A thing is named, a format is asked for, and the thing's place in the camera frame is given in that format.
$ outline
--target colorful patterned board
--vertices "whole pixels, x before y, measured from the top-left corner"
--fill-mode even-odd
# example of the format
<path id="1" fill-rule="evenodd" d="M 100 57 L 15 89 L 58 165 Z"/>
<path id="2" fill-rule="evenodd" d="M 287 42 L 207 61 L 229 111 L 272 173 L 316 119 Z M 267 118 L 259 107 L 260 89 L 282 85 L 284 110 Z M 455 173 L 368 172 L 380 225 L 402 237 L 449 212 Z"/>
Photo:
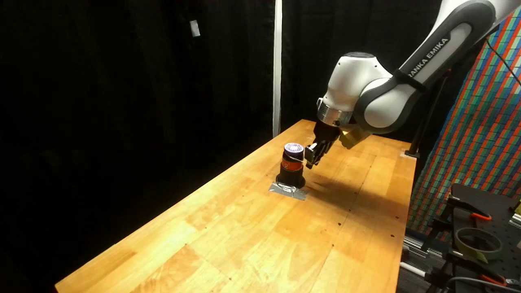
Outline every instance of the colorful patterned board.
<path id="1" fill-rule="evenodd" d="M 490 43 L 521 75 L 521 8 Z M 425 233 L 452 183 L 521 197 L 521 87 L 485 44 L 416 182 L 408 227 Z"/>

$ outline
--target wooden table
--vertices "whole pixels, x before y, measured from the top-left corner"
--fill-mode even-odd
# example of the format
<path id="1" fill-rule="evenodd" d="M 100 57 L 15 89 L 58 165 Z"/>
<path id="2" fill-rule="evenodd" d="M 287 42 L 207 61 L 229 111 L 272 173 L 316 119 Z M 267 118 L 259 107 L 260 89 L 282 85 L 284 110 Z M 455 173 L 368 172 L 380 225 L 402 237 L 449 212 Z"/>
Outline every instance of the wooden table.
<path id="1" fill-rule="evenodd" d="M 337 141 L 307 199 L 268 191 L 302 120 L 56 284 L 72 292 L 395 292 L 416 161 Z"/>

